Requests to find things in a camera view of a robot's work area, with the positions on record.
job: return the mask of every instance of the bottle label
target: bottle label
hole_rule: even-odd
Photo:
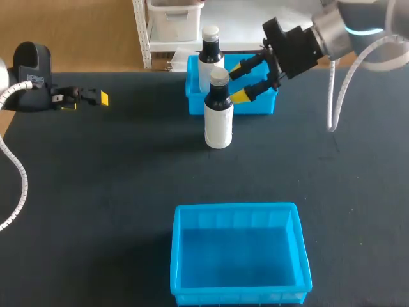
[[[216,63],[203,63],[199,60],[199,85],[202,93],[209,92],[210,72],[215,67],[224,67],[224,57]]]
[[[204,105],[204,138],[206,144],[215,149],[230,145],[233,127],[233,108],[215,111]]]

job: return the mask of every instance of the white storage box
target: white storage box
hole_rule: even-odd
[[[150,17],[161,42],[186,42],[199,38],[198,0],[148,0]]]

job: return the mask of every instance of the bottle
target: bottle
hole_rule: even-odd
[[[210,74],[210,91],[204,99],[204,138],[214,149],[230,145],[233,125],[233,103],[228,89],[229,72],[221,67]]]
[[[214,67],[224,67],[224,54],[219,47],[217,26],[205,26],[202,30],[203,48],[199,53],[200,91],[209,92],[210,72]]]

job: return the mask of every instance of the black mat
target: black mat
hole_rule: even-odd
[[[297,204],[307,306],[409,305],[408,78],[359,72],[329,134],[328,72],[308,72],[285,82],[273,116],[236,117],[215,151],[183,74],[58,74],[104,88],[111,106],[14,119],[5,141],[29,197],[0,233],[0,306],[173,306],[175,206],[246,201]],[[0,172],[3,220],[20,178],[3,154]]]

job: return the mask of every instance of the empty blue bin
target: empty blue bin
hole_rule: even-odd
[[[171,292],[179,306],[302,304],[312,287],[293,203],[176,208]]]
[[[226,54],[224,68],[228,71],[236,67],[242,59],[251,58],[254,54]],[[204,115],[205,98],[207,93],[201,93],[199,88],[198,56],[190,56],[187,61],[186,75],[186,97],[189,100],[190,115]],[[247,85],[253,85],[261,80],[266,80],[268,65],[262,62],[252,69],[251,73],[229,82],[230,94],[236,93]],[[274,102],[277,92],[270,88],[265,93],[259,95],[253,102],[236,104],[234,114],[273,114]]]

